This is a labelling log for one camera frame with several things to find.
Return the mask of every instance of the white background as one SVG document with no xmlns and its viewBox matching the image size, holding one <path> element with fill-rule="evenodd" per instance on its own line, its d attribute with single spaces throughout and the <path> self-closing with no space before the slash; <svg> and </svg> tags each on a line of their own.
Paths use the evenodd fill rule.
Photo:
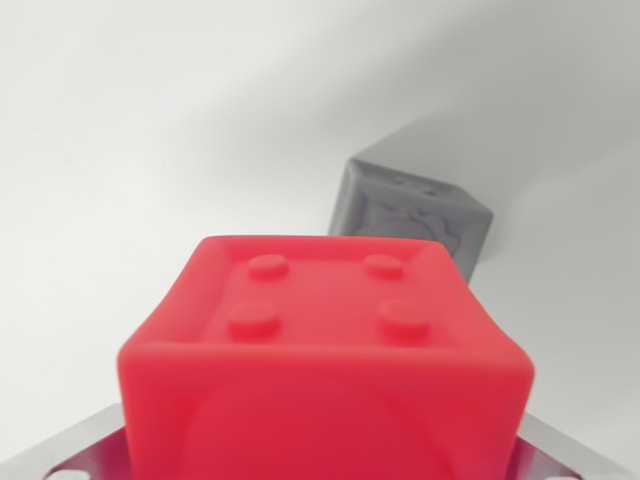
<svg viewBox="0 0 640 480">
<path fill-rule="evenodd" d="M 496 212 L 529 410 L 640 471 L 640 4 L 0 2 L 0 460 L 118 401 L 204 236 L 324 234 L 345 160 Z M 407 142 L 420 155 L 407 150 Z"/>
</svg>

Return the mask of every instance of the red cube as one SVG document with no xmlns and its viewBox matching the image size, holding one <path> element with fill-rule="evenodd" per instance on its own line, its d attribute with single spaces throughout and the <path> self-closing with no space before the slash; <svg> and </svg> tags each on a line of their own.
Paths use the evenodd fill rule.
<svg viewBox="0 0 640 480">
<path fill-rule="evenodd" d="M 435 242 L 205 239 L 119 355 L 136 480 L 498 480 L 533 379 Z"/>
</svg>

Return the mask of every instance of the red stud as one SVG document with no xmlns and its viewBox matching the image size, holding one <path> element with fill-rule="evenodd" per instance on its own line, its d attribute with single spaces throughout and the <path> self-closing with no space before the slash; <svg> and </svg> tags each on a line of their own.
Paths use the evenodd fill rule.
<svg viewBox="0 0 640 480">
<path fill-rule="evenodd" d="M 259 255 L 249 260 L 249 273 L 254 278 L 283 277 L 289 271 L 289 262 L 282 255 Z"/>
<path fill-rule="evenodd" d="M 368 255 L 364 268 L 371 275 L 382 278 L 400 278 L 404 274 L 404 264 L 390 255 Z"/>
<path fill-rule="evenodd" d="M 229 312 L 229 331 L 238 338 L 252 339 L 271 335 L 278 329 L 278 316 L 270 303 L 246 302 Z"/>
<path fill-rule="evenodd" d="M 417 339 L 425 335 L 429 326 L 424 314 L 420 314 L 410 302 L 389 300 L 378 309 L 383 330 L 396 338 Z"/>
</svg>

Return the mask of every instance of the red block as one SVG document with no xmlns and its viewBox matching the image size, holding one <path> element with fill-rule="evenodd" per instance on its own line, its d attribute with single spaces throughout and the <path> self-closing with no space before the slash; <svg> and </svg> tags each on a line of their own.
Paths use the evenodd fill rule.
<svg viewBox="0 0 640 480">
<path fill-rule="evenodd" d="M 119 356 L 136 480 L 499 480 L 533 367 L 446 250 L 212 237 Z"/>
</svg>

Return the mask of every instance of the gray dice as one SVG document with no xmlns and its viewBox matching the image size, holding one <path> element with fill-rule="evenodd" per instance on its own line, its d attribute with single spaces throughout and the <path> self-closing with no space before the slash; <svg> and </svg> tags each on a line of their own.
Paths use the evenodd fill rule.
<svg viewBox="0 0 640 480">
<path fill-rule="evenodd" d="M 329 234 L 435 240 L 468 282 L 492 219 L 460 187 L 351 159 Z"/>
</svg>

